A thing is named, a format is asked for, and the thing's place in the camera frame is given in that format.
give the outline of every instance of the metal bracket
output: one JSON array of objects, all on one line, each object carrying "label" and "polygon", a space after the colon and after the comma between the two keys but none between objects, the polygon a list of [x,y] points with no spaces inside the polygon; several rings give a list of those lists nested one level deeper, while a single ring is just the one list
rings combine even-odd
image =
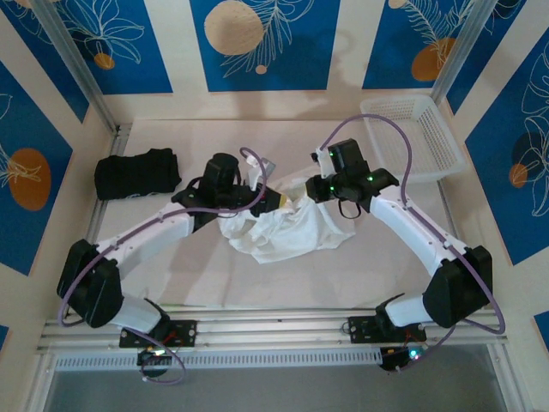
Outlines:
[{"label": "metal bracket", "polygon": [[394,328],[390,336],[377,326],[375,316],[357,316],[347,320],[351,343],[421,343],[427,335],[421,324],[410,324],[405,328]]},{"label": "metal bracket", "polygon": [[[196,340],[195,320],[172,320],[164,345],[168,348],[194,348]],[[129,330],[122,329],[120,332],[120,348],[148,348],[151,342],[135,335]]]}]

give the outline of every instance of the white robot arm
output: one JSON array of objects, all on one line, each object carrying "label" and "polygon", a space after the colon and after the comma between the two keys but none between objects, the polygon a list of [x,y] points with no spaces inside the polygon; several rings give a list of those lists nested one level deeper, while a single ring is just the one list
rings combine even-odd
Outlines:
[{"label": "white robot arm", "polygon": [[395,330],[411,324],[435,322],[449,328],[488,303],[463,261],[491,289],[490,253],[482,246],[467,247],[439,227],[407,197],[389,172],[371,171],[356,141],[349,139],[332,145],[327,153],[317,151],[313,159],[320,163],[321,173],[307,181],[309,197],[317,203],[334,199],[356,203],[393,230],[431,277],[423,294],[398,295],[376,308],[376,327],[388,339]]},{"label": "white robot arm", "polygon": [[[392,330],[410,324],[434,321],[450,327],[487,303],[485,294],[454,253],[465,257],[491,287],[492,259],[486,249],[481,246],[470,249],[446,233],[403,194],[399,182],[386,170],[370,171],[353,139],[331,146],[329,152],[333,163],[331,174],[322,173],[309,179],[308,195],[318,203],[332,199],[355,202],[398,234],[431,277],[423,294],[399,295],[377,308],[377,326],[388,341]],[[267,165],[272,163],[265,161],[263,166]],[[123,295],[121,280],[164,247],[214,220],[219,209],[238,210],[256,198],[258,165],[254,166],[248,174],[248,185],[234,184],[235,178],[239,179],[238,161],[229,154],[216,154],[204,175],[175,195],[172,203],[157,214],[97,245],[85,240],[76,242],[69,252],[57,293],[66,297],[82,268],[101,256],[67,299],[69,305],[92,327],[116,324],[162,340],[170,331],[167,314],[149,300]],[[196,182],[200,182],[198,188],[193,187]],[[280,194],[267,186],[262,191],[264,195],[251,209],[252,214],[279,207]]]},{"label": "white robot arm", "polygon": [[261,165],[259,158],[248,161],[253,167],[241,185],[238,160],[216,154],[203,176],[193,179],[155,215],[97,245],[79,240],[70,248],[57,294],[93,328],[115,324],[164,339],[172,328],[167,314],[150,300],[123,294],[120,282],[137,265],[213,221],[222,210],[249,209],[259,215],[278,209],[281,195],[259,181],[275,165],[261,161]]}]

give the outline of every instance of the white plastic basket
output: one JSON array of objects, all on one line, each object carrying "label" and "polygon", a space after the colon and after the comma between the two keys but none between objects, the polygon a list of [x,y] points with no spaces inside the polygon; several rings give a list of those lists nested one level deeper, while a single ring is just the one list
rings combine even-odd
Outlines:
[{"label": "white plastic basket", "polygon": [[[463,153],[431,97],[407,94],[366,99],[360,103],[360,111],[390,118],[404,130],[412,144],[409,182],[437,181],[465,168]],[[407,164],[401,135],[382,120],[364,121],[381,167],[401,180]]]}]

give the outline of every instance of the orange circle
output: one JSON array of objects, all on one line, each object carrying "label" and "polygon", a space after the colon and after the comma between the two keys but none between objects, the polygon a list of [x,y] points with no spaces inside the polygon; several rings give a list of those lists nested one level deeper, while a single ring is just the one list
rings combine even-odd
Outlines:
[{"label": "orange circle", "polygon": [[259,64],[257,67],[256,67],[256,73],[258,75],[264,75],[265,73],[267,73],[267,66],[264,66],[262,64]]},{"label": "orange circle", "polygon": [[455,39],[445,38],[420,51],[412,63],[413,78],[420,82],[437,80],[454,43]]},{"label": "orange circle", "polygon": [[114,69],[114,59],[105,53],[97,53],[94,62],[103,70]]},{"label": "orange circle", "polygon": [[509,171],[509,180],[517,189],[523,187],[528,181],[528,169],[526,166],[517,163]]},{"label": "orange circle", "polygon": [[51,171],[48,161],[34,148],[20,148],[11,156],[11,162],[25,167],[28,171],[39,167],[39,170],[33,173],[36,179],[30,179],[17,173],[15,168],[8,164],[9,171],[17,173],[9,179],[9,191],[22,208],[32,212],[42,209],[48,201],[51,189]]}]

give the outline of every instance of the black folded garment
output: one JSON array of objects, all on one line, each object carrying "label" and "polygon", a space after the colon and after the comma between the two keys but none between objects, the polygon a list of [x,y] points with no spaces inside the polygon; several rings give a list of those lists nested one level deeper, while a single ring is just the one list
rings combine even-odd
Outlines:
[{"label": "black folded garment", "polygon": [[170,148],[151,148],[137,156],[109,156],[95,168],[99,200],[172,193],[180,182],[178,157]]}]

